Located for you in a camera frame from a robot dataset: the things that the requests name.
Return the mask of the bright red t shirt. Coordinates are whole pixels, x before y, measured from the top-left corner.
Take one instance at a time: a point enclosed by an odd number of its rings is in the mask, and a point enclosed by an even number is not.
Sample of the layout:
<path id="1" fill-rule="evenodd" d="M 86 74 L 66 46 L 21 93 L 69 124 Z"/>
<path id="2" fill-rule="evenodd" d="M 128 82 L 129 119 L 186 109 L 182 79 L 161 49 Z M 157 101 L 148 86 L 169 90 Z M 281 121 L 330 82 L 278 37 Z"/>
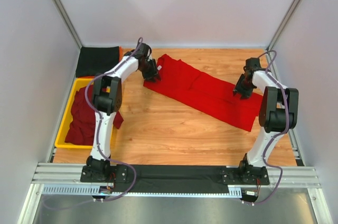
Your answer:
<path id="1" fill-rule="evenodd" d="M 231 126 L 250 132 L 259 115 L 262 95 L 242 99 L 233 95 L 234 84 L 217 79 L 182 60 L 164 54 L 158 58 L 160 81 L 143 86 Z"/>

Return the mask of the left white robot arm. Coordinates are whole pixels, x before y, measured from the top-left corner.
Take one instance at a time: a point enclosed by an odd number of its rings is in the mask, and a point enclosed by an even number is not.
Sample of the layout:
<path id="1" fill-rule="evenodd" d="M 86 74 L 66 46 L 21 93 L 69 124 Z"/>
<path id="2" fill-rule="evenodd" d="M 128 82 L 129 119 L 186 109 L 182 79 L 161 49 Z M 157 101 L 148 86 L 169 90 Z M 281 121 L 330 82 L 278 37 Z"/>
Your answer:
<path id="1" fill-rule="evenodd" d="M 82 170 L 83 175 L 108 176 L 112 126 L 122 105 L 122 83 L 136 71 L 140 71 L 148 82 L 161 79 L 156 60 L 152 58 L 152 48 L 142 38 L 116 66 L 90 81 L 88 86 L 93 86 L 91 99 L 88 97 L 89 87 L 86 87 L 86 102 L 95 112 L 95 136 L 90 156 Z"/>

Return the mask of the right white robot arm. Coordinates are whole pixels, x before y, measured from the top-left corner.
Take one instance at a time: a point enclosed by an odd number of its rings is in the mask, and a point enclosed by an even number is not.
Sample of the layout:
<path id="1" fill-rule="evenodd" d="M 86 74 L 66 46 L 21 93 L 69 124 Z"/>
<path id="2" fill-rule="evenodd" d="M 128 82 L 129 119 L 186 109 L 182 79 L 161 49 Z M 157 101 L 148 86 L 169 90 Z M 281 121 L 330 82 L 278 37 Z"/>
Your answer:
<path id="1" fill-rule="evenodd" d="M 260 65 L 259 58 L 249 58 L 237 81 L 233 94 L 241 99 L 251 97 L 258 88 L 262 98 L 258 120 L 261 127 L 259 135 L 238 166 L 238 175 L 244 180 L 267 177 L 267 160 L 277 142 L 297 124 L 299 91 L 277 81 L 269 69 Z"/>

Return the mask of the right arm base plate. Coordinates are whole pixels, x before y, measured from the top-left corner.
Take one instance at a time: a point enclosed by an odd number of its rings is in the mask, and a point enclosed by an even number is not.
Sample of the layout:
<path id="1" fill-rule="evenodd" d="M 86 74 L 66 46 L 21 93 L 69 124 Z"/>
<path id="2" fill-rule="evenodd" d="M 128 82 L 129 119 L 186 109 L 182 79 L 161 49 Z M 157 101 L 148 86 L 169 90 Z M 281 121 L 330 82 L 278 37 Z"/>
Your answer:
<path id="1" fill-rule="evenodd" d="M 265 167 L 224 167 L 221 169 L 222 182 L 227 185 L 270 185 Z"/>

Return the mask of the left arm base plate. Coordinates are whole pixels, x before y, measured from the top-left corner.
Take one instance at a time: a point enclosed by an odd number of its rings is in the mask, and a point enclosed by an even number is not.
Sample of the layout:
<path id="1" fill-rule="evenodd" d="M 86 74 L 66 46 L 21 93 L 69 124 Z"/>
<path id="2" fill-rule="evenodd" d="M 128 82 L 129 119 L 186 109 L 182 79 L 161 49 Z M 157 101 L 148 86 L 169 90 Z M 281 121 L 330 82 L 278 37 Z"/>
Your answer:
<path id="1" fill-rule="evenodd" d="M 133 178 L 133 171 L 124 165 L 89 167 L 84 166 L 80 181 L 84 183 L 127 183 Z"/>

